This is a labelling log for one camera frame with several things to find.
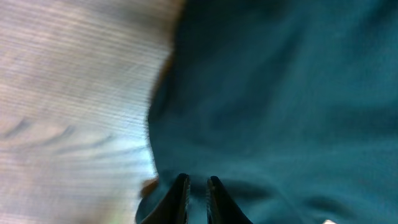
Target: black object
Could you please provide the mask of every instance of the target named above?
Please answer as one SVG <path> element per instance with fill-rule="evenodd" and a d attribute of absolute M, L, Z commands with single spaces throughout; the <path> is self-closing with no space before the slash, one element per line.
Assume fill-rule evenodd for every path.
<path fill-rule="evenodd" d="M 185 224 L 188 222 L 190 179 L 180 174 L 166 196 L 141 224 Z"/>
<path fill-rule="evenodd" d="M 208 224 L 252 224 L 215 176 L 207 181 L 207 217 Z"/>
<path fill-rule="evenodd" d="M 141 224 L 187 224 L 190 179 L 180 174 L 166 196 Z M 227 193 L 218 177 L 207 182 L 208 224 L 252 224 Z"/>

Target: dark teal cloth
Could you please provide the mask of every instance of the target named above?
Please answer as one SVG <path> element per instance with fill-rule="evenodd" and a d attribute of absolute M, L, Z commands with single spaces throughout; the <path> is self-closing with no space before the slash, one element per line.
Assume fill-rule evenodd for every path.
<path fill-rule="evenodd" d="M 188 0 L 149 111 L 160 187 L 217 175 L 255 224 L 398 223 L 398 1 Z"/>

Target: wood grain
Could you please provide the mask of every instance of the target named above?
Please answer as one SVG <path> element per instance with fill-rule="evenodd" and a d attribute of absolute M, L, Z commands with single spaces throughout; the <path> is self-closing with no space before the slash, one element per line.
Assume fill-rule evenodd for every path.
<path fill-rule="evenodd" d="M 133 223 L 182 2 L 0 4 L 0 223 Z"/>

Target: wooden surface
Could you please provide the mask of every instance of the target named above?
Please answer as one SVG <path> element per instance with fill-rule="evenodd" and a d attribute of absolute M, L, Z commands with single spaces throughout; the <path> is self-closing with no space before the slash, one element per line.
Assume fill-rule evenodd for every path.
<path fill-rule="evenodd" d="M 0 223 L 133 222 L 155 176 L 149 93 L 180 7 L 0 0 Z"/>

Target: green garment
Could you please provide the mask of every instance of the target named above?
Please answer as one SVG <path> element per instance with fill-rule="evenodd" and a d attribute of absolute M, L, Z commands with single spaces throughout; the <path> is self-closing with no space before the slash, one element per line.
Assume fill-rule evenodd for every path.
<path fill-rule="evenodd" d="M 188 0 L 149 137 L 160 187 L 218 176 L 262 224 L 398 223 L 398 1 Z"/>

